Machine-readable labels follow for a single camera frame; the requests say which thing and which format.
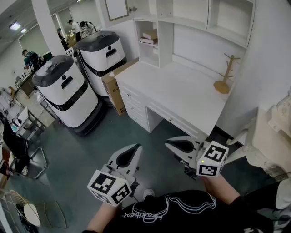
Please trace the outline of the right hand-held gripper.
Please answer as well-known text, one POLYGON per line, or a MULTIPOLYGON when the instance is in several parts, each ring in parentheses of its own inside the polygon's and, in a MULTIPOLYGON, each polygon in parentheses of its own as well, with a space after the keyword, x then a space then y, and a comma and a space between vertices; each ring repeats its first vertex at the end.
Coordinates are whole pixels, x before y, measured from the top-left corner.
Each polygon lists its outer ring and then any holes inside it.
POLYGON ((178 136, 166 140, 165 146, 185 164, 184 173, 197 176, 217 177, 227 159, 229 148, 215 141, 200 142, 191 136, 178 136))

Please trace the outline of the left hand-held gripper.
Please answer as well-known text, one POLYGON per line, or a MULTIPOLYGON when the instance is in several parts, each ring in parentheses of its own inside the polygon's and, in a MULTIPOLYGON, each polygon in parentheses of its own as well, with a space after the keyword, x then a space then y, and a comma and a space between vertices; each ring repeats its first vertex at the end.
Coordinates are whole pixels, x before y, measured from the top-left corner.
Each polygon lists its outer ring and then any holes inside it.
POLYGON ((120 205, 127 197, 132 197, 139 186, 135 173, 141 155, 141 144, 131 144, 114 152, 109 162, 95 171, 88 190, 102 202, 120 205))

